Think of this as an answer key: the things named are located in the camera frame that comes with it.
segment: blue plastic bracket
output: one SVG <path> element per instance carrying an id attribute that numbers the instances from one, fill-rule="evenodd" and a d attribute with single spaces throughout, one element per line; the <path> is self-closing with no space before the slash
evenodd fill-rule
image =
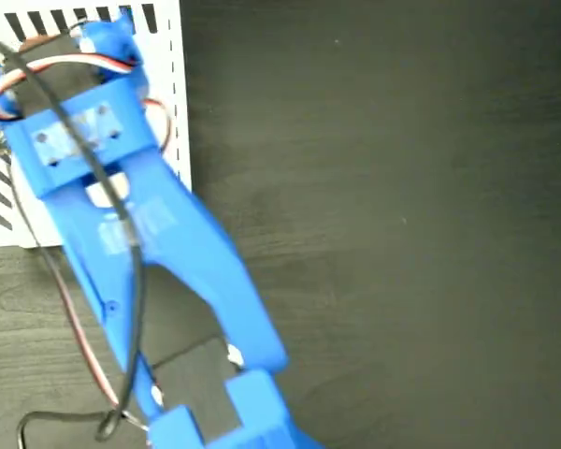
<path id="1" fill-rule="evenodd" d="M 123 59 L 139 57 L 128 19 L 82 26 L 96 51 Z M 291 420 L 271 373 L 287 356 L 247 269 L 231 240 L 199 200 L 170 170 L 145 118 L 138 88 L 143 69 L 107 74 L 105 84 L 63 102 L 101 163 L 124 174 L 124 199 L 141 238 L 144 262 L 160 265 L 210 305 L 225 337 L 242 354 L 243 372 L 226 382 L 241 427 L 204 444 L 184 406 L 163 410 L 152 396 L 152 376 L 142 356 L 134 392 L 149 423 L 154 449 L 317 449 Z M 11 100 L 1 100 L 14 108 Z M 131 256 L 122 224 L 111 208 L 87 194 L 92 171 L 51 110 L 0 123 L 35 195 L 48 207 L 68 260 L 104 328 L 122 369 L 127 363 L 132 304 Z"/>

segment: dark wooden table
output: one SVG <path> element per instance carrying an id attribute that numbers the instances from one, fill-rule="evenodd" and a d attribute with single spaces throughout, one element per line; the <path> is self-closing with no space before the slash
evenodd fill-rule
<path id="1" fill-rule="evenodd" d="M 561 1 L 183 14 L 195 190 L 286 342 L 298 424 L 337 449 L 561 449 Z M 211 326 L 167 274 L 150 292 L 153 358 Z M 26 411 L 104 406 L 40 260 L 0 249 L 0 449 Z"/>

